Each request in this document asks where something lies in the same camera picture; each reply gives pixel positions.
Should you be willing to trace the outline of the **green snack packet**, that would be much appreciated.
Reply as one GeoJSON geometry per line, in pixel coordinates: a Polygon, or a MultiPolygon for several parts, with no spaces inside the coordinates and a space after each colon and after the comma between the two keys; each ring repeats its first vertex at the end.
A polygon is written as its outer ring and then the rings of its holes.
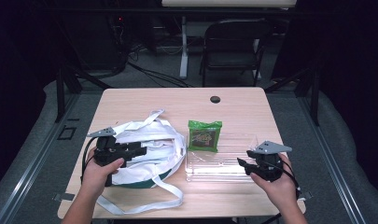
{"type": "Polygon", "coordinates": [[[189,150],[217,152],[217,144],[222,128],[221,121],[211,123],[189,121],[189,150]]]}

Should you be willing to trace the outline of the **black folding chair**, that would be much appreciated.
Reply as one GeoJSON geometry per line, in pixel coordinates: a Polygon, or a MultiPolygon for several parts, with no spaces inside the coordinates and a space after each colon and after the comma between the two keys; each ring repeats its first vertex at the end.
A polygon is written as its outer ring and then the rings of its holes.
{"type": "Polygon", "coordinates": [[[251,71],[256,86],[265,43],[273,25],[265,19],[229,19],[211,24],[203,37],[199,74],[206,85],[206,71],[251,71]]]}

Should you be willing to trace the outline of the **clear plastic tray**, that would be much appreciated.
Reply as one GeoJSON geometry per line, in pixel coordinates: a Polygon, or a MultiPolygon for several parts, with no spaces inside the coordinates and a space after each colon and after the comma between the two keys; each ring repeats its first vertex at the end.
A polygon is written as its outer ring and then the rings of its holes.
{"type": "Polygon", "coordinates": [[[185,171],[191,182],[251,182],[240,166],[238,158],[254,163],[246,152],[259,145],[255,134],[222,133],[219,136],[217,152],[188,151],[185,171]]]}

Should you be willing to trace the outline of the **person's right hand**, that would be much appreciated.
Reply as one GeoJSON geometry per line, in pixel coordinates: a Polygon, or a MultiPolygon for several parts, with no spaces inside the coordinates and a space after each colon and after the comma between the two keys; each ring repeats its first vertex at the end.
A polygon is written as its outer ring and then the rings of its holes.
{"type": "Polygon", "coordinates": [[[268,198],[282,216],[293,215],[294,213],[300,214],[301,210],[296,198],[296,185],[291,178],[292,172],[289,168],[290,161],[284,154],[280,154],[280,158],[283,161],[285,172],[274,182],[268,182],[254,173],[251,173],[250,177],[266,192],[268,198]]]}

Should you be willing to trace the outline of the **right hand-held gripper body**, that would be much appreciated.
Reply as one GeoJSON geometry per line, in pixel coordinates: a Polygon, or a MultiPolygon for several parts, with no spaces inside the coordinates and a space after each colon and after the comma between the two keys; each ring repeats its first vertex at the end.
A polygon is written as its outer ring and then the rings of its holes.
{"type": "Polygon", "coordinates": [[[257,153],[253,165],[252,173],[258,175],[266,181],[273,182],[281,177],[283,173],[282,159],[279,154],[282,152],[290,152],[291,147],[277,144],[271,141],[264,141],[253,150],[257,153]]]}

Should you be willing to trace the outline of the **white tote bag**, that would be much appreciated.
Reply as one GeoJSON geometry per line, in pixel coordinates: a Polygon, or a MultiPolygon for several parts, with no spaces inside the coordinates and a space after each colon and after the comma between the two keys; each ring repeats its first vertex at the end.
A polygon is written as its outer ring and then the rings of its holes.
{"type": "Polygon", "coordinates": [[[109,175],[105,184],[130,189],[149,189],[160,187],[175,198],[171,201],[149,203],[128,210],[128,215],[148,210],[178,207],[183,202],[183,192],[164,182],[173,175],[186,157],[185,137],[177,132],[169,121],[160,119],[163,111],[156,110],[144,120],[130,121],[114,127],[119,144],[141,142],[147,154],[126,162],[114,175],[109,175]]]}

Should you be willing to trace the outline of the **black metal stand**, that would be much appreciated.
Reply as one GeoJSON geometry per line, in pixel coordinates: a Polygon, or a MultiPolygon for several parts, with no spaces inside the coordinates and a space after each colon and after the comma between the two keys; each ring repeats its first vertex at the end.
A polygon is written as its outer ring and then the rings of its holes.
{"type": "Polygon", "coordinates": [[[318,72],[318,63],[311,63],[307,67],[303,68],[291,77],[282,78],[276,84],[265,89],[266,93],[271,93],[286,86],[289,82],[297,79],[299,83],[294,90],[294,94],[297,97],[305,97],[308,91],[311,92],[311,101],[309,114],[313,123],[318,126],[318,102],[319,102],[319,84],[320,74],[318,72]]]}
{"type": "Polygon", "coordinates": [[[56,74],[56,89],[57,89],[57,117],[55,122],[58,123],[62,120],[65,111],[65,89],[68,89],[73,94],[81,94],[83,88],[79,83],[79,78],[84,78],[102,90],[110,89],[111,86],[105,84],[103,81],[96,77],[91,76],[89,73],[73,66],[69,63],[64,63],[56,74]]]}

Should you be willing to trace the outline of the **white desk leg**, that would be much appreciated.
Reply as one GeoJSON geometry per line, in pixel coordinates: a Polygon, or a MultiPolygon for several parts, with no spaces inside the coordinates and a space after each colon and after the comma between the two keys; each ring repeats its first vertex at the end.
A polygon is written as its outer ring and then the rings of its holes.
{"type": "Polygon", "coordinates": [[[179,77],[182,79],[186,79],[188,77],[189,56],[188,56],[187,22],[186,22],[185,17],[182,18],[181,37],[182,37],[182,54],[181,54],[179,77]]]}

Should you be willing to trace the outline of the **person's left hand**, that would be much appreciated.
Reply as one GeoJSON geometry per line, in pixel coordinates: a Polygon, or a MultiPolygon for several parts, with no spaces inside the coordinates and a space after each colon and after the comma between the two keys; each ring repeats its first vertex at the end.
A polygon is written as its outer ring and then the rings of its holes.
{"type": "Polygon", "coordinates": [[[79,195],[83,195],[88,199],[96,200],[105,189],[107,177],[118,172],[120,166],[124,163],[124,159],[119,158],[108,165],[100,166],[96,163],[93,156],[94,148],[89,152],[89,158],[87,159],[87,166],[84,171],[79,195]]]}

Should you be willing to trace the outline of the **aluminium floor rail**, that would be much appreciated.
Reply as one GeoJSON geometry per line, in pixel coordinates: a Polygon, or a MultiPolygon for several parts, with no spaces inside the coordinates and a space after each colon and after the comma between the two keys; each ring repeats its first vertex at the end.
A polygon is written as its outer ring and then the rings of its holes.
{"type": "Polygon", "coordinates": [[[76,94],[67,97],[65,112],[58,122],[56,99],[47,98],[34,127],[0,181],[0,224],[8,224],[14,218],[78,98],[76,94]]]}
{"type": "Polygon", "coordinates": [[[329,144],[326,140],[325,135],[323,134],[321,128],[315,124],[311,115],[310,115],[310,106],[307,100],[303,97],[297,98],[301,110],[306,117],[307,122],[309,123],[311,130],[313,131],[316,141],[319,144],[319,151],[322,160],[324,161],[329,175],[332,179],[333,185],[336,188],[340,200],[343,203],[343,206],[346,210],[347,215],[349,216],[352,224],[367,224],[363,214],[361,213],[357,201],[355,200],[352,191],[348,187],[343,173],[334,159],[329,144]]]}

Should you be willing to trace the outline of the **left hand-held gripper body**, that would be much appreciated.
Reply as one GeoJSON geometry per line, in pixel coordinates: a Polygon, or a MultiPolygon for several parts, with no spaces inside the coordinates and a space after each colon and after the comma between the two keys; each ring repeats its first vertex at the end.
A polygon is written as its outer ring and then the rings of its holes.
{"type": "Polygon", "coordinates": [[[123,158],[124,163],[122,164],[122,167],[125,167],[126,162],[130,159],[128,145],[119,144],[115,137],[116,134],[116,131],[111,127],[87,134],[88,137],[97,139],[93,157],[99,165],[105,166],[112,161],[123,158]]]}

